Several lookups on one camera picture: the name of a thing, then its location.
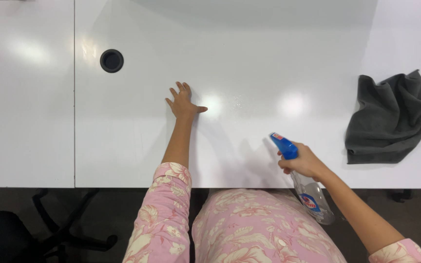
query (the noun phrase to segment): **red label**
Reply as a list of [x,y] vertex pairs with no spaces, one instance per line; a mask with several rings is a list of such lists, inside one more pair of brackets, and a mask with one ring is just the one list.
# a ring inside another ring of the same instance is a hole
[[284,137],[282,137],[282,136],[280,136],[280,135],[278,135],[277,133],[274,133],[273,135],[272,135],[272,137],[274,137],[274,138],[276,138],[276,139],[278,139],[278,140],[282,140]]

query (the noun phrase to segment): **hand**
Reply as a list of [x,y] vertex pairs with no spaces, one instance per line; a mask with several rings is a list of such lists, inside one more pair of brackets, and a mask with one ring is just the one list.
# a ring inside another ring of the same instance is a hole
[[315,181],[319,182],[321,180],[320,177],[330,172],[329,168],[314,155],[308,146],[293,141],[292,143],[298,148],[297,158],[286,160],[280,151],[277,153],[277,155],[281,156],[278,165],[284,169],[285,174],[289,174],[292,170],[295,170],[299,174],[312,177]]
[[170,99],[166,98],[165,100],[170,105],[173,114],[177,119],[181,118],[191,118],[193,119],[196,113],[201,113],[207,111],[206,107],[196,106],[191,103],[190,96],[191,96],[191,89],[188,84],[183,82],[183,85],[176,82],[180,92],[176,93],[174,88],[170,88],[170,92],[173,94],[174,102]]

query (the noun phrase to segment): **forearm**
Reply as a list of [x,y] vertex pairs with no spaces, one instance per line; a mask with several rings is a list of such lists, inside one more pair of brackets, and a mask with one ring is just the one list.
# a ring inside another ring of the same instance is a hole
[[172,137],[162,159],[164,162],[176,162],[189,168],[190,137],[194,116],[177,118]]
[[321,183],[370,254],[404,239],[392,225],[371,209],[335,173],[320,176]]

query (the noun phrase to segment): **office chair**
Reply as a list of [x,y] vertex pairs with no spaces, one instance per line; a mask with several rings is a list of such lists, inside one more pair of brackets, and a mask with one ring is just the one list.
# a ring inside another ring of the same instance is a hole
[[64,263],[67,259],[65,245],[97,251],[107,251],[112,248],[118,239],[115,235],[109,236],[107,241],[102,242],[92,239],[81,239],[71,235],[69,232],[73,223],[81,217],[89,200],[98,191],[96,189],[87,193],[76,209],[69,215],[67,222],[61,227],[50,218],[40,201],[40,198],[44,197],[48,190],[42,189],[40,193],[34,195],[32,197],[34,205],[50,232],[53,233],[52,236],[41,242],[32,237],[16,214],[0,211],[0,263],[44,263],[47,258],[52,256],[57,256],[58,261]]

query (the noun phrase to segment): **blue spray nozzle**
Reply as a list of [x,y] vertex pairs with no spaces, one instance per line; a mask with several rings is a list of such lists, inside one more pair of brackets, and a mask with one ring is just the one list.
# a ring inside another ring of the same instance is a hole
[[275,132],[269,134],[269,137],[276,144],[277,148],[279,148],[279,151],[282,153],[286,160],[295,159],[298,157],[298,148],[291,141],[285,139],[283,136]]

